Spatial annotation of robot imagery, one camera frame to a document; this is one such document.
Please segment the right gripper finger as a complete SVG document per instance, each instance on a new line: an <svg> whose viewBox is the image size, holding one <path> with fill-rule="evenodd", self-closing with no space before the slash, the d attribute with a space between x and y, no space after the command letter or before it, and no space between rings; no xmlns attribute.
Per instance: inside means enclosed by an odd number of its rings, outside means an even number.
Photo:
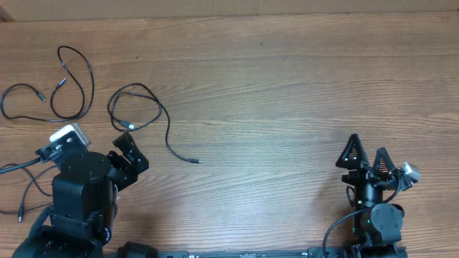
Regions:
<svg viewBox="0 0 459 258"><path fill-rule="evenodd" d="M336 167L347 170L368 168L369 161L357 133L351 134L346 147L336 161Z"/></svg>
<svg viewBox="0 0 459 258"><path fill-rule="evenodd" d="M389 173L395 169L395 166L389 157L386 148L379 148L376 152L372 171L376 176L382 176L384 173Z"/></svg>

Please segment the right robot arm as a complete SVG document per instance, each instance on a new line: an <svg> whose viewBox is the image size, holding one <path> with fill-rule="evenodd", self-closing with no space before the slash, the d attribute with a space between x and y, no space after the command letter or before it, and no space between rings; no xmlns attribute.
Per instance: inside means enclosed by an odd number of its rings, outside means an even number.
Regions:
<svg viewBox="0 0 459 258"><path fill-rule="evenodd" d="M370 163L359 135L350 135L336 162L348 173L341 180L352 190L354 211L342 218L353 219L356 242L339 251L340 257L406 257L397 247L402 239L403 209L390 201L402 190L403 168L394 166L385 148L377 150Z"/></svg>

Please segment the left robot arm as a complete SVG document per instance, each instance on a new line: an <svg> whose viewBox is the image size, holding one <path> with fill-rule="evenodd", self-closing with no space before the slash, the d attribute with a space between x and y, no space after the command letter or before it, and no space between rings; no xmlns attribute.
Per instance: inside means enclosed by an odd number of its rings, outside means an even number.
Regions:
<svg viewBox="0 0 459 258"><path fill-rule="evenodd" d="M55 163L52 204L33 223L14 257L102 257L112 238L118 193L148 170L148 159L124 132L113 141L121 153L91 152L80 134L68 132L37 150Z"/></svg>

